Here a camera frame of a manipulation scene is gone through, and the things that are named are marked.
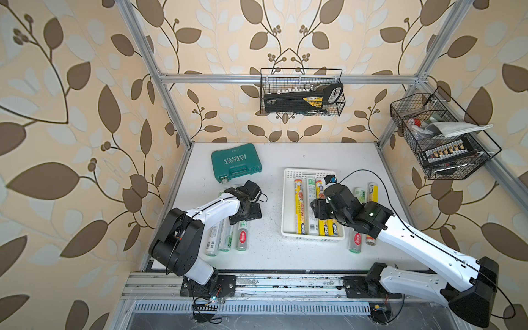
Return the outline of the green white wrap roll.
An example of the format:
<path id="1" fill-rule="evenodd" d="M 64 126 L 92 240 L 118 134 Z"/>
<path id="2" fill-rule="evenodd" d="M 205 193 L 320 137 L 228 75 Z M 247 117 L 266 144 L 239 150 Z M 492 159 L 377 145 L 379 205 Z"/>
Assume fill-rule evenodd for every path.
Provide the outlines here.
<path id="1" fill-rule="evenodd" d="M 308 177 L 307 192 L 308 192 L 309 235 L 318 236 L 319 235 L 318 220 L 311 207 L 312 202 L 317 198 L 315 177 Z"/>

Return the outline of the yellow plastic wrap roll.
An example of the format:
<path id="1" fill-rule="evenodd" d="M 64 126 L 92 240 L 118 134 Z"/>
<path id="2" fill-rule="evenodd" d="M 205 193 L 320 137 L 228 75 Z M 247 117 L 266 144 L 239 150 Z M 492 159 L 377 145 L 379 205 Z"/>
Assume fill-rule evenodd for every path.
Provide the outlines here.
<path id="1" fill-rule="evenodd" d="M 295 216 L 296 216 L 296 233 L 298 235 L 306 235 L 306 220 L 305 207 L 303 195 L 303 180 L 296 178 L 294 180 L 294 201 L 295 201 Z"/>

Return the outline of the white plastic basket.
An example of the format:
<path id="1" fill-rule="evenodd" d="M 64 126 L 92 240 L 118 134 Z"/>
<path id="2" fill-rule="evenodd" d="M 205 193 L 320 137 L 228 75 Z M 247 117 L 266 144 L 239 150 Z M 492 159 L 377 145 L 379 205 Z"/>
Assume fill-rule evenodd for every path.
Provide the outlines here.
<path id="1" fill-rule="evenodd" d="M 320 169 L 297 169 L 297 168 L 286 168 L 283 172 L 283 203 L 282 203 L 282 219 L 280 225 L 280 232 L 284 237 L 291 239 L 305 239 L 312 241 L 329 241 L 338 242 L 346 238 L 345 231 L 340 224 L 338 224 L 338 236 L 312 236 L 309 235 L 309 218 L 308 218 L 308 192 L 307 192 L 307 179 L 308 177 L 315 177 L 316 180 L 320 179 L 324 182 L 326 175 L 335 175 L 335 172 L 331 170 L 320 170 Z M 305 220 L 306 220 L 306 235 L 298 235 L 296 233 L 296 216 L 295 216 L 295 201 L 294 201 L 294 180 L 301 178 L 303 181 L 303 195 L 304 195 L 304 207 L 305 207 Z"/>

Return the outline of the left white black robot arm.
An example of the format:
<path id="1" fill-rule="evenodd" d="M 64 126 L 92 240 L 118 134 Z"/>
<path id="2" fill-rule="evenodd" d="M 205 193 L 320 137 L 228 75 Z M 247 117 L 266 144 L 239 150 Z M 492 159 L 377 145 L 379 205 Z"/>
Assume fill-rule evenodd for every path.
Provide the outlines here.
<path id="1" fill-rule="evenodd" d="M 248 180 L 243 186 L 226 189 L 217 199 L 190 210 L 170 210 L 149 246 L 148 254 L 167 272 L 185 276 L 198 285 L 214 285 L 217 271 L 199 257 L 204 232 L 228 219 L 230 225 L 262 217 L 261 188 Z"/>

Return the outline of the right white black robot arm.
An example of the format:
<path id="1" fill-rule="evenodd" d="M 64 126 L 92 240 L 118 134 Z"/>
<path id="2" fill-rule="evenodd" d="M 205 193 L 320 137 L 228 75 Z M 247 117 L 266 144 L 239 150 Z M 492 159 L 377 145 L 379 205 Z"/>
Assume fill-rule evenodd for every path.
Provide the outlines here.
<path id="1" fill-rule="evenodd" d="M 367 290 L 421 298 L 448 307 L 476 327 L 490 324 L 498 288 L 499 265 L 488 257 L 475 259 L 450 249 L 402 221 L 376 202 L 360 203 L 344 185 L 332 184 L 311 208 L 317 219 L 335 219 L 360 234 L 393 246 L 431 269 L 430 274 L 374 263 L 368 271 Z"/>

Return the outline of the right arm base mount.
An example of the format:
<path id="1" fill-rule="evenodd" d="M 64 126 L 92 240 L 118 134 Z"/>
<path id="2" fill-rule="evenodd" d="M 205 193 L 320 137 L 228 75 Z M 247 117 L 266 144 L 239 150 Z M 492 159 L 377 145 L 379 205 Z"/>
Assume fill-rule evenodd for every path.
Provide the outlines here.
<path id="1" fill-rule="evenodd" d="M 343 287 L 347 298 L 385 299 L 388 295 L 380 281 L 369 276 L 345 276 Z"/>

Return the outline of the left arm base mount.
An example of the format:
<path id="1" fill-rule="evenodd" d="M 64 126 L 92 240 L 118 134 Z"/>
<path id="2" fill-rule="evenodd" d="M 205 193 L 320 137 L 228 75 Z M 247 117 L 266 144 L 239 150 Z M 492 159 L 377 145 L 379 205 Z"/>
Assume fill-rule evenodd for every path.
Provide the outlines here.
<path id="1" fill-rule="evenodd" d="M 205 285 L 200 285 L 196 281 L 184 276 L 180 289 L 181 297 L 191 298 L 225 298 L 235 295 L 237 287 L 237 277 L 235 275 L 213 275 Z"/>

